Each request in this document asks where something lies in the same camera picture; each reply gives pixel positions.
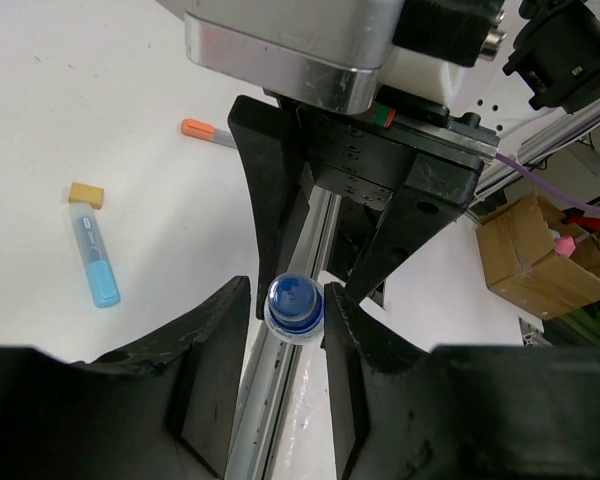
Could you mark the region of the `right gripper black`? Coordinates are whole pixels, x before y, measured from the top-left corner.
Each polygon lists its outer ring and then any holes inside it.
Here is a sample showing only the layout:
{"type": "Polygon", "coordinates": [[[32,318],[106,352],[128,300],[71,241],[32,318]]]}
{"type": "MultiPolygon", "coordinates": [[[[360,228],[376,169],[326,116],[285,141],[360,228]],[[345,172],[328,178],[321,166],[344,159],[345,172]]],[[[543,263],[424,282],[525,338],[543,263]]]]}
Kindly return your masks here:
{"type": "Polygon", "coordinates": [[[305,152],[320,187],[384,209],[347,280],[356,302],[466,212],[485,166],[478,114],[454,117],[392,87],[381,87],[371,108],[354,116],[288,98],[279,105],[240,95],[228,115],[254,218],[260,320],[269,285],[290,266],[308,216],[305,152]]]}

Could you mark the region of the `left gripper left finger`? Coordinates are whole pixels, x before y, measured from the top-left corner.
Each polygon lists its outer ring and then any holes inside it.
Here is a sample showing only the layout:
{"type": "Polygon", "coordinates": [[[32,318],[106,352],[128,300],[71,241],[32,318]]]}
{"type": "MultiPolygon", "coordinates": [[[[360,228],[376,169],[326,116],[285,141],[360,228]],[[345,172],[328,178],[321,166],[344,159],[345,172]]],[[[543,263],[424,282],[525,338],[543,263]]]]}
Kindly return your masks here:
{"type": "Polygon", "coordinates": [[[221,479],[250,282],[97,360],[0,347],[0,479],[221,479]]]}

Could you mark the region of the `blue cap spray bottle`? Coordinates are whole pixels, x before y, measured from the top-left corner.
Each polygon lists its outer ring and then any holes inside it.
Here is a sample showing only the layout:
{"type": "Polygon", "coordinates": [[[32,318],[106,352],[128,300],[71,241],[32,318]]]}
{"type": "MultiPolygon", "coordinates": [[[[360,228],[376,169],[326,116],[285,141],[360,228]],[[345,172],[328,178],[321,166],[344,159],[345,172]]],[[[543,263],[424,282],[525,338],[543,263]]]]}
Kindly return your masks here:
{"type": "Polygon", "coordinates": [[[306,276],[287,272],[270,284],[264,303],[264,322],[279,340],[306,345],[324,329],[323,287],[306,276]]]}

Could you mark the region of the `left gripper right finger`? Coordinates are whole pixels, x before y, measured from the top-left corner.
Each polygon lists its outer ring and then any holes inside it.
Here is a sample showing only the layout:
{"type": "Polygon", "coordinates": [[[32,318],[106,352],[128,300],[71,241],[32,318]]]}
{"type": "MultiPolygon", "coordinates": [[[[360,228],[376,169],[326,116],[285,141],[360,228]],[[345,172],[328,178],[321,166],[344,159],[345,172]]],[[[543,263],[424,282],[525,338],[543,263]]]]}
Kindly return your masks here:
{"type": "Polygon", "coordinates": [[[423,351],[324,289],[340,479],[600,479],[600,347],[423,351]]]}

